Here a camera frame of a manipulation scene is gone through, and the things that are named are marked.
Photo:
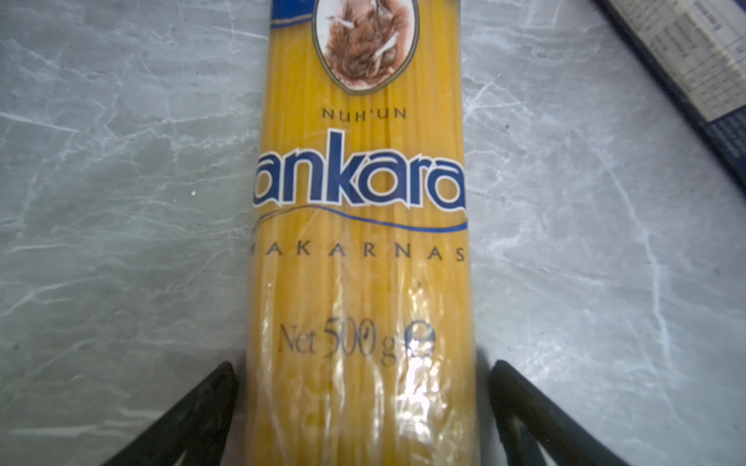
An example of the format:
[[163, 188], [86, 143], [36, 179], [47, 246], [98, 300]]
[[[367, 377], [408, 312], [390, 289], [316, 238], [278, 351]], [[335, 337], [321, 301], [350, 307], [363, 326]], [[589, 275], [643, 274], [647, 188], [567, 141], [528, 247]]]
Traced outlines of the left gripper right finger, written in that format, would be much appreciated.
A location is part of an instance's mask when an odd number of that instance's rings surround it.
[[626, 463], [504, 360], [491, 370], [489, 396], [510, 465], [544, 465], [542, 450], [558, 465]]

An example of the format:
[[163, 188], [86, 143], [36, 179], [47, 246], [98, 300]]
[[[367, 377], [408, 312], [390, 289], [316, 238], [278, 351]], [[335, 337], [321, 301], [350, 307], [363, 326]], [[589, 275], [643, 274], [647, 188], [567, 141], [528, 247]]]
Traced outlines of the blue Barilla spaghetti box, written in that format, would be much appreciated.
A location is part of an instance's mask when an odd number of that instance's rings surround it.
[[732, 180], [744, 188], [744, 2], [600, 0], [597, 4]]

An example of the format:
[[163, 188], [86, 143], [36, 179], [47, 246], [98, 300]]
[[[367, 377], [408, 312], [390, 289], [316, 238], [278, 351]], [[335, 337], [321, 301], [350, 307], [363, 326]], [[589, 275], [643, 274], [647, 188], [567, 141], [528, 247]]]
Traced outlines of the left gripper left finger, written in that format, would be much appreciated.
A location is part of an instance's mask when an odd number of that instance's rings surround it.
[[106, 463], [110, 466], [219, 465], [237, 392], [234, 368], [225, 361]]

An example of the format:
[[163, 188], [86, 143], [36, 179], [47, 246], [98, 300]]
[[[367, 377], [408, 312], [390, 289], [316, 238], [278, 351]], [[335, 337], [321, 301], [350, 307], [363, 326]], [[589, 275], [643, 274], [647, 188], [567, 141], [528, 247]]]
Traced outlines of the dark blue portrait spaghetti bag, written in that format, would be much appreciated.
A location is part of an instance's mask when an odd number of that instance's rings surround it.
[[460, 3], [276, 1], [248, 465], [475, 465]]

